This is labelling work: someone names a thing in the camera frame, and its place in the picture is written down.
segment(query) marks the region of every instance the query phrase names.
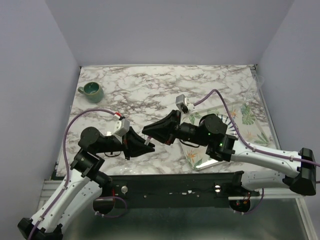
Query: white marble tabletop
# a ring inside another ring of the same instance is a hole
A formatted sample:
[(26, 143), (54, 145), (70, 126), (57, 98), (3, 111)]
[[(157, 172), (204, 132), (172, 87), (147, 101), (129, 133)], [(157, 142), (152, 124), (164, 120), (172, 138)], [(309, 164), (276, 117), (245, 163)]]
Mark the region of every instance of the white marble tabletop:
[[(176, 96), (185, 94), (191, 102), (202, 99), (210, 90), (218, 89), (227, 103), (243, 99), (246, 89), (253, 77), (248, 65), (165, 65), (165, 66), (94, 66), (81, 69), (78, 87), (88, 82), (99, 83), (104, 91), (104, 99), (99, 103), (89, 103), (76, 91), (71, 109), (70, 119), (89, 108), (103, 108), (120, 112), (130, 120), (130, 125), (142, 137), (143, 126), (154, 123), (177, 109)], [(197, 109), (209, 109), (220, 106), (221, 102), (213, 94)], [(267, 144), (276, 148), (264, 107), (258, 95), (249, 103), (263, 129)], [(86, 127), (95, 127), (106, 134), (114, 128), (112, 116), (104, 112), (91, 112), (80, 117), (71, 127), (67, 136), (66, 150), (69, 164), (79, 151), (80, 134)], [(254, 138), (248, 131), (244, 138)], [(139, 174), (185, 174), (185, 173), (221, 173), (235, 171), (263, 171), (264, 168), (248, 163), (223, 162), (201, 171), (190, 168), (180, 143), (176, 140), (168, 146), (155, 140), (155, 152), (125, 160), (119, 157), (105, 157), (100, 170), (108, 175)], [(66, 167), (61, 154), (58, 161), (57, 176), (66, 174)]]

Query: bolt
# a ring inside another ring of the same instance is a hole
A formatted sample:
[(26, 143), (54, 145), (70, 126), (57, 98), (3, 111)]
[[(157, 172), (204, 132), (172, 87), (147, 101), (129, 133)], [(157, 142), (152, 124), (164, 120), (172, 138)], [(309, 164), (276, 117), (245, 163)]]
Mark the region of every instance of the bolt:
[(126, 194), (126, 193), (128, 192), (128, 187), (127, 187), (126, 185), (122, 186), (122, 187), (121, 187), (121, 192), (122, 192), (123, 194)]

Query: white wall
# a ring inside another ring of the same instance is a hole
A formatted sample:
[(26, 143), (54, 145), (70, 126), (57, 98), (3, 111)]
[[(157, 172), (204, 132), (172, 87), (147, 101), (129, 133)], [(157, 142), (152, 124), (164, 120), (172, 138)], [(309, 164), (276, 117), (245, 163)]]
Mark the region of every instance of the white wall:
[(256, 64), (293, 0), (46, 0), (81, 66)]
[[(258, 73), (281, 147), (313, 150), (320, 163), (320, 1), (295, 0), (263, 54)], [(320, 237), (320, 186), (306, 199)]]
[(53, 172), (79, 67), (43, 0), (0, 1), (0, 235), (23, 239)]

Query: cable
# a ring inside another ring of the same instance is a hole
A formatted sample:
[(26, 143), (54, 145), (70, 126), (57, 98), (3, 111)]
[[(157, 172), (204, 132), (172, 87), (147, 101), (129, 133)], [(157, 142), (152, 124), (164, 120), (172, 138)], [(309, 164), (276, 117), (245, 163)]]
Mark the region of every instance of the cable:
[[(207, 99), (211, 96), (211, 94), (213, 94), (214, 92), (216, 92), (216, 93), (219, 95), (219, 97), (220, 97), (220, 99), (221, 99), (221, 101), (222, 101), (222, 103), (223, 103), (223, 106), (224, 106), (224, 108), (225, 108), (225, 110), (226, 110), (226, 113), (228, 114), (228, 117), (230, 118), (230, 121), (232, 122), (232, 125), (233, 125), (233, 127), (234, 127), (234, 130), (235, 130), (236, 133), (238, 134), (241, 142), (243, 142), (243, 144), (244, 144), (248, 149), (253, 150), (254, 148), (253, 148), (251, 145), (249, 145), (249, 144), (246, 142), (246, 140), (241, 136), (241, 134), (240, 134), (240, 132), (239, 132), (239, 129), (238, 129), (238, 127), (237, 127), (234, 119), (233, 119), (232, 116), (231, 116), (231, 113), (230, 113), (230, 111), (229, 111), (229, 109), (228, 109), (228, 107), (227, 107), (227, 104), (226, 104), (224, 98), (222, 97), (221, 93), (220, 93), (217, 89), (211, 90), (203, 99), (197, 101), (197, 102), (194, 104), (194, 106), (197, 106), (197, 105), (203, 103), (203, 102), (204, 102), (205, 100), (207, 100)], [(264, 155), (272, 156), (272, 157), (277, 157), (277, 158), (286, 159), (286, 160), (291, 160), (291, 161), (294, 160), (294, 161), (298, 161), (298, 162), (302, 162), (302, 163), (307, 163), (307, 164), (311, 164), (311, 165), (315, 165), (315, 166), (317, 166), (317, 167), (320, 167), (320, 164), (319, 164), (319, 163), (314, 162), (314, 161), (310, 161), (310, 160), (306, 160), (306, 159), (302, 159), (302, 158), (296, 158), (296, 157), (291, 158), (291, 157), (289, 157), (289, 156), (284, 156), (284, 155), (280, 155), (280, 154), (277, 154), (277, 153), (272, 153), (272, 152), (268, 152), (268, 151), (263, 151), (263, 150), (260, 150), (260, 149), (258, 149), (258, 148), (255, 149), (255, 151), (258, 152), (258, 153), (264, 154)]]
[(248, 214), (252, 214), (254, 211), (257, 210), (257, 208), (261, 205), (262, 203), (262, 200), (264, 199), (264, 196), (265, 196), (265, 189), (262, 188), (262, 193), (261, 193), (261, 198), (260, 198), (260, 201), (258, 202), (258, 204), (250, 211), (247, 211), (247, 212), (240, 212), (240, 211), (236, 211), (237, 213), (240, 213), (240, 214), (243, 214), (243, 215), (248, 215)]
[(51, 202), (51, 204), (47, 207), (47, 209), (43, 212), (43, 214), (40, 216), (39, 220), (34, 224), (29, 237), (27, 240), (32, 240), (32, 236), (34, 235), (36, 229), (38, 228), (38, 225), (40, 224), (40, 222), (44, 219), (44, 217), (46, 216), (46, 214), (50, 211), (50, 209), (56, 204), (56, 202), (59, 200), (59, 198), (62, 196), (62, 194), (64, 193), (66, 187), (68, 186), (69, 180), (70, 180), (70, 171), (69, 171), (69, 164), (68, 164), (68, 159), (67, 159), (67, 151), (66, 151), (66, 142), (67, 142), (67, 135), (68, 135), (68, 131), (71, 127), (71, 125), (79, 118), (81, 117), (83, 114), (89, 113), (89, 112), (105, 112), (111, 115), (115, 115), (114, 112), (106, 110), (106, 109), (102, 109), (102, 108), (90, 108), (87, 109), (81, 113), (79, 113), (78, 115), (76, 115), (71, 122), (68, 124), (68, 126), (65, 129), (64, 135), (63, 135), (63, 142), (62, 142), (62, 149), (63, 149), (63, 158), (64, 158), (64, 163), (65, 163), (65, 168), (66, 168), (66, 177), (65, 177), (65, 183), (63, 185), (63, 189), (61, 189), (61, 191), (58, 193), (58, 195), (55, 197), (55, 199)]
[(180, 141), (181, 144), (186, 145), (186, 146), (191, 147), (191, 148), (197, 149), (197, 148), (200, 147), (200, 145), (198, 145), (198, 146), (193, 146), (193, 145), (191, 145), (191, 144), (185, 143), (185, 142), (182, 141), (181, 139), (179, 139), (179, 141)]
[(98, 197), (96, 200), (106, 200), (106, 199), (114, 199), (114, 200), (117, 199), (117, 200), (122, 201), (124, 203), (124, 212), (119, 215), (110, 216), (110, 215), (105, 215), (105, 214), (102, 214), (102, 213), (96, 211), (95, 215), (98, 215), (98, 216), (101, 216), (101, 217), (107, 218), (107, 219), (116, 219), (116, 218), (119, 218), (127, 213), (128, 204), (123, 198), (121, 198), (119, 196), (104, 196), (104, 197)]
[(118, 156), (120, 156), (120, 155), (121, 155), (121, 153), (122, 153), (122, 151), (121, 151), (118, 155), (110, 156), (110, 155), (107, 155), (107, 153), (106, 153), (106, 152), (104, 152), (104, 155), (105, 155), (106, 157), (108, 157), (108, 158), (114, 158), (114, 157), (118, 157)]

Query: green ceramic mug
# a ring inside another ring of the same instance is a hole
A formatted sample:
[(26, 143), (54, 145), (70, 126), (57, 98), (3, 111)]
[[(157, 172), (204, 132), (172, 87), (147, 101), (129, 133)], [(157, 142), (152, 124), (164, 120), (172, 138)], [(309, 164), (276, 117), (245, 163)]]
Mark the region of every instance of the green ceramic mug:
[(104, 90), (94, 81), (88, 82), (84, 87), (78, 87), (78, 92), (83, 94), (90, 103), (98, 103), (104, 98)]

